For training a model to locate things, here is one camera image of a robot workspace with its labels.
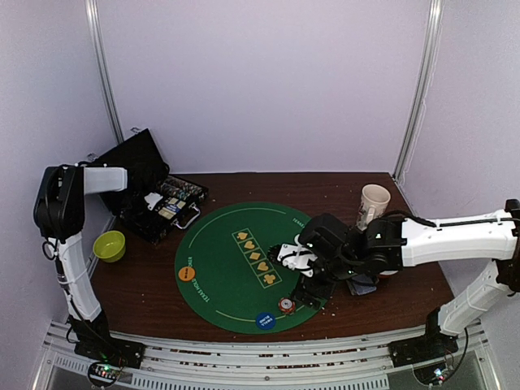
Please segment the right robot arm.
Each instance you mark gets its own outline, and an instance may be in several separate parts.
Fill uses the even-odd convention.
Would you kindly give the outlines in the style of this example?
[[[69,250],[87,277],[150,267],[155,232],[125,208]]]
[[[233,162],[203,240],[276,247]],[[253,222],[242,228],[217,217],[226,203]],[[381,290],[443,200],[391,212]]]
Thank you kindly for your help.
[[[376,277],[430,262],[488,259],[479,277],[435,313],[429,331],[418,338],[417,352],[434,358],[474,319],[503,296],[519,291],[519,201],[488,214],[455,219],[422,219],[400,210],[377,216],[361,213],[347,226],[325,213],[312,218],[277,256],[302,274],[299,301],[312,306],[316,288],[357,276]]]

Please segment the orange big blind button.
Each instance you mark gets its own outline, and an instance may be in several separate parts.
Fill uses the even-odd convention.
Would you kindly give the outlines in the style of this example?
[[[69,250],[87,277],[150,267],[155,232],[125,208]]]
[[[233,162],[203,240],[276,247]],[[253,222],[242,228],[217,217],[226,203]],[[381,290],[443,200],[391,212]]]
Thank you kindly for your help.
[[[178,278],[182,282],[190,282],[196,277],[196,270],[192,266],[183,266],[178,271]]]

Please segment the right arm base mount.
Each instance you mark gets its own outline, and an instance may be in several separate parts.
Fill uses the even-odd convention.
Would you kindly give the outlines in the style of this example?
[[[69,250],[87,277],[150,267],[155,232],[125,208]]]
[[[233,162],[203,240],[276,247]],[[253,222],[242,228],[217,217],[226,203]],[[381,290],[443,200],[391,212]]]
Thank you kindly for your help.
[[[442,358],[446,353],[458,351],[457,337],[440,333],[421,335],[388,345],[394,367],[408,366]]]

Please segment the blue small blind button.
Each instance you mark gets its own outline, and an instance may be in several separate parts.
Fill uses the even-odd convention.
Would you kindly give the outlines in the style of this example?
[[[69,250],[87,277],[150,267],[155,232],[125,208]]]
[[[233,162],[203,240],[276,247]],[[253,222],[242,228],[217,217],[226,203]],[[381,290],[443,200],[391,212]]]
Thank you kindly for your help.
[[[276,325],[276,317],[272,313],[261,312],[255,319],[257,328],[267,331],[271,330]]]

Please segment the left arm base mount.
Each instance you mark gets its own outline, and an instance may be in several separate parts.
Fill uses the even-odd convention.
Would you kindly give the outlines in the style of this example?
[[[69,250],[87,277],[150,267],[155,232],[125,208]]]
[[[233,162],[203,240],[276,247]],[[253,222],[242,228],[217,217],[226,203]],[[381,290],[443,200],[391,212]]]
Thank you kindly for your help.
[[[99,337],[81,334],[77,338],[74,351],[80,356],[108,363],[111,366],[135,369],[141,367],[145,345],[140,342],[113,337],[102,341]]]

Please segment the red poker chip stack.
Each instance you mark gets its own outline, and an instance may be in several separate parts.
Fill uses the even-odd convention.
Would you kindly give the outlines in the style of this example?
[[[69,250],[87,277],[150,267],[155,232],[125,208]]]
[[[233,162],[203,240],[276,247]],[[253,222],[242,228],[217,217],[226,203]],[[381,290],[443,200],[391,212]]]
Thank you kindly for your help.
[[[283,297],[279,300],[278,308],[282,314],[290,315],[296,311],[296,303],[288,297]]]

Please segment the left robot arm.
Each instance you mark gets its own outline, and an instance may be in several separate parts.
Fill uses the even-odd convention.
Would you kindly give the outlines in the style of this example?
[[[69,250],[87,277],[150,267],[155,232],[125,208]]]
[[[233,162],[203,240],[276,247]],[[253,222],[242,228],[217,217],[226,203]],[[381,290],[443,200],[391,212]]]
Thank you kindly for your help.
[[[167,229],[156,208],[163,196],[166,164],[154,169],[146,163],[130,166],[77,163],[47,167],[38,190],[33,218],[44,238],[42,251],[56,265],[58,281],[67,299],[68,320],[86,349],[100,361],[117,352],[109,337],[106,316],[87,276],[82,249],[85,198],[99,194],[109,210],[129,230],[157,243]]]

